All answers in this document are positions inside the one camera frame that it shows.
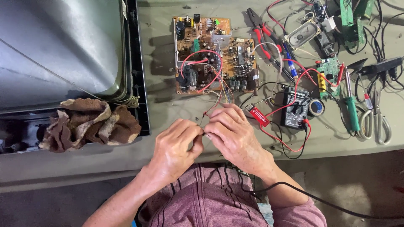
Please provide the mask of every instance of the forearm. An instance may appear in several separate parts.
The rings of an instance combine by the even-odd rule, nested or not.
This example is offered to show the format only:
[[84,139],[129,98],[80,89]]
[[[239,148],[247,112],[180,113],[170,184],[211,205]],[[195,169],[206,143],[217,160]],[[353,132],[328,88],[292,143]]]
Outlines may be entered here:
[[[268,158],[269,168],[266,168],[260,174],[264,186],[271,186],[277,182],[283,181],[289,183],[299,189],[303,188],[294,181],[290,176],[283,172],[274,162],[273,158]],[[287,185],[278,185],[267,191],[269,204],[273,207],[291,207],[305,204],[309,197],[304,195]]]
[[145,166],[124,188],[109,198],[83,227],[128,227],[142,203],[162,188],[160,183],[150,180]]

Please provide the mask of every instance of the hand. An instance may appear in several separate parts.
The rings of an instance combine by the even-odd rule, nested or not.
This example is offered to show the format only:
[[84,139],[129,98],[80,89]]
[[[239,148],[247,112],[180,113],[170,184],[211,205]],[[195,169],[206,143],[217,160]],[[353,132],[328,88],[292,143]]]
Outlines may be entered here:
[[274,158],[261,147],[254,129],[243,111],[235,104],[224,104],[209,116],[205,135],[223,157],[242,171],[261,177],[273,170]]
[[178,119],[156,137],[154,155],[146,166],[161,188],[176,181],[202,153],[203,130],[195,122]]

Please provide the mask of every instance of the person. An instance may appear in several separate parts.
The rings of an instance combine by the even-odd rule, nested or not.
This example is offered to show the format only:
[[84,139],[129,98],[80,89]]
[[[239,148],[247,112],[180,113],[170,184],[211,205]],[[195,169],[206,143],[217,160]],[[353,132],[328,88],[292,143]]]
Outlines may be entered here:
[[[204,134],[226,160],[261,178],[265,185],[284,181],[302,189],[261,147],[243,111],[235,104],[223,106],[209,115],[204,129],[178,119],[162,131],[156,137],[150,163],[83,226],[128,227],[141,206],[138,217],[143,226],[268,226],[249,192],[249,177],[226,164],[194,164],[204,150]],[[275,186],[267,196],[274,226],[326,226],[313,201],[287,185]]]

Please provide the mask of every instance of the blue electrical tape roll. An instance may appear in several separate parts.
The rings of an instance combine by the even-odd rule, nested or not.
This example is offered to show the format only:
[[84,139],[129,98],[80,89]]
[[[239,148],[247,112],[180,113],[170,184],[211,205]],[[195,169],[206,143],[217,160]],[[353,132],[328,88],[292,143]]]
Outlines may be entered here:
[[311,117],[318,117],[325,111],[324,103],[319,99],[312,99],[309,102],[309,112],[307,113]]

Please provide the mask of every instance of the black capacitor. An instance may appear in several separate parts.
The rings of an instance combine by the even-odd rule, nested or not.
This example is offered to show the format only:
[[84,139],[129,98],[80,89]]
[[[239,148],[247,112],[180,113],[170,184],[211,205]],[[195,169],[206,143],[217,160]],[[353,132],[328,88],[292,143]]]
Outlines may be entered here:
[[183,40],[185,38],[185,24],[182,21],[178,21],[175,25],[175,30],[177,33],[177,40]]
[[194,23],[199,23],[201,21],[201,14],[194,14]]

